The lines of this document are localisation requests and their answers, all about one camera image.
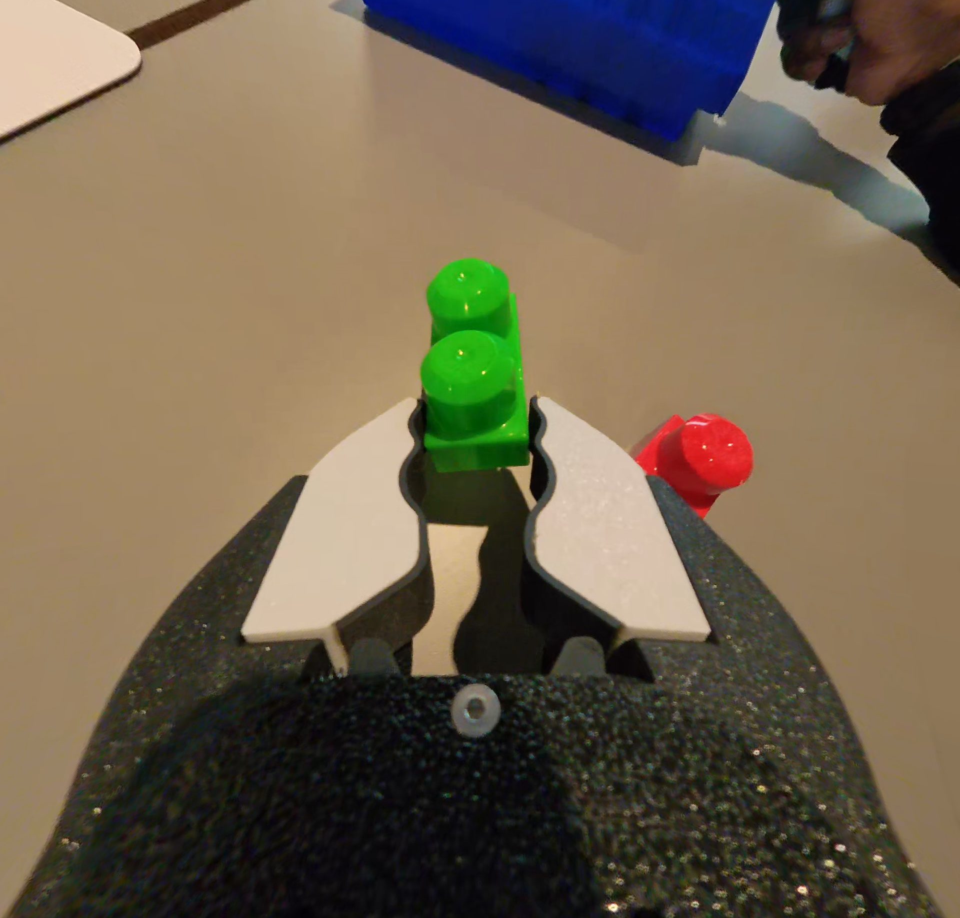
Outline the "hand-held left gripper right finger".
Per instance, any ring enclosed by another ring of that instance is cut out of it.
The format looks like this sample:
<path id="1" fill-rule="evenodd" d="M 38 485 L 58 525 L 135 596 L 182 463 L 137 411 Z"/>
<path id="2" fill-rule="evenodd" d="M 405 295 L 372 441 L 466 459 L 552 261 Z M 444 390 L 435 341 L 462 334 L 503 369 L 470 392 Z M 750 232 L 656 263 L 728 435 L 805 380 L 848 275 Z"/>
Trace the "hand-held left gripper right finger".
<path id="1" fill-rule="evenodd" d="M 712 633 L 646 474 L 556 401 L 530 402 L 521 608 L 543 670 L 654 682 L 640 642 Z"/>

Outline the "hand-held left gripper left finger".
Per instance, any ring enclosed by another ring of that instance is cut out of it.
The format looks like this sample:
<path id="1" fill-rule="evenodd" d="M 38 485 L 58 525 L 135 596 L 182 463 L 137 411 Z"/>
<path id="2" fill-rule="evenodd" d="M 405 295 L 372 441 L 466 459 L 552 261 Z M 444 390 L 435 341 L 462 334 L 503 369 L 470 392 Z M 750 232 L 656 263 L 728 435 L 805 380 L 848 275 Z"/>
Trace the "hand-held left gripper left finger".
<path id="1" fill-rule="evenodd" d="M 357 644 L 404 657 L 434 608 L 422 508 L 425 404 L 406 398 L 309 472 L 241 636 L 321 642 L 344 671 Z"/>

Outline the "white rounded mat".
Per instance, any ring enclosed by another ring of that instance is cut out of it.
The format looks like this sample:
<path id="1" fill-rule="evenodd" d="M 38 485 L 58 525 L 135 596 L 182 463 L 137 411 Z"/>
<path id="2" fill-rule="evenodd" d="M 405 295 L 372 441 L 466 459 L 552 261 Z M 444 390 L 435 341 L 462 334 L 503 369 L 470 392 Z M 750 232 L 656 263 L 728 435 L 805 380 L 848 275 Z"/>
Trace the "white rounded mat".
<path id="1" fill-rule="evenodd" d="M 1 141 L 118 87 L 141 64 L 130 37 L 58 0 L 1 0 Z"/>

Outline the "red mega block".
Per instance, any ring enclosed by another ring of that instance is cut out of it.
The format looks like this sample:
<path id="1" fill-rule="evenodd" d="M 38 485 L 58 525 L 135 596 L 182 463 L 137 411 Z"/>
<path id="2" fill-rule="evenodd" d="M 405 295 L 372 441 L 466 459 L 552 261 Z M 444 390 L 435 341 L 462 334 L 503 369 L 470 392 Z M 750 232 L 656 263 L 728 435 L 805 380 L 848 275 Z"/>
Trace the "red mega block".
<path id="1" fill-rule="evenodd" d="M 670 416 L 632 445 L 629 455 L 704 519 L 723 494 L 750 479 L 753 450 L 746 433 L 732 421 L 702 413 Z"/>

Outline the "green mega block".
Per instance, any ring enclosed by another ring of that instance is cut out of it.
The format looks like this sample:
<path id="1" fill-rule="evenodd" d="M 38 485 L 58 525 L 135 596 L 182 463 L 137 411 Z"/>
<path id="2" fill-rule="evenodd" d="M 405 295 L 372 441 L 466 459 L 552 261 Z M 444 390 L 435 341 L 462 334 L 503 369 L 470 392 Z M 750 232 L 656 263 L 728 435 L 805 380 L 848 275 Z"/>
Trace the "green mega block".
<path id="1" fill-rule="evenodd" d="M 507 274 L 469 257 L 426 289 L 430 348 L 420 366 L 424 446 L 438 472 L 529 461 L 529 412 L 516 295 Z"/>

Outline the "person's right forearm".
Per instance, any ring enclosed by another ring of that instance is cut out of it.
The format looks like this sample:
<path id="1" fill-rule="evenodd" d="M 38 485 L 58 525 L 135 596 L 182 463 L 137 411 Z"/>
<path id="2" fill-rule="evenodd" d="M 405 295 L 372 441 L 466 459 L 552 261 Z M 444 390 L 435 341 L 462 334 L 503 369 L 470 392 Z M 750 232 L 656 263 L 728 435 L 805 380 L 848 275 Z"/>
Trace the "person's right forearm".
<path id="1" fill-rule="evenodd" d="M 889 159 L 928 207 L 932 245 L 959 272 L 959 62 L 894 97 L 880 125 L 894 137 Z"/>

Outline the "person's right hand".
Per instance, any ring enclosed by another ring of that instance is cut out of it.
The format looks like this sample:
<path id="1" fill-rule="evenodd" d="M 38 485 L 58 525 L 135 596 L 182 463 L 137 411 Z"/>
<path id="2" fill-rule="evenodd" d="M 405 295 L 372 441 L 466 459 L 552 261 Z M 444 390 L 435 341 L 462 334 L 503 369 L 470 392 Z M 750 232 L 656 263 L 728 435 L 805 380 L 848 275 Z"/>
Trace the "person's right hand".
<path id="1" fill-rule="evenodd" d="M 959 0 L 852 0 L 845 93 L 879 106 L 959 56 Z"/>

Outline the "blue plastic bin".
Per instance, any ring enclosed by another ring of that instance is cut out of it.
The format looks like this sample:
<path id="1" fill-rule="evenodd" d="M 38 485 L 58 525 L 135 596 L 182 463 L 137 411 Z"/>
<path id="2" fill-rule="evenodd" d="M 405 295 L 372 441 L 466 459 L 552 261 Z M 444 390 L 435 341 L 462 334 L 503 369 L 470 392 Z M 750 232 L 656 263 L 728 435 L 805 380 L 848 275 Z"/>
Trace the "blue plastic bin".
<path id="1" fill-rule="evenodd" d="M 720 117 L 776 0 L 364 0 L 366 9 L 667 141 Z"/>

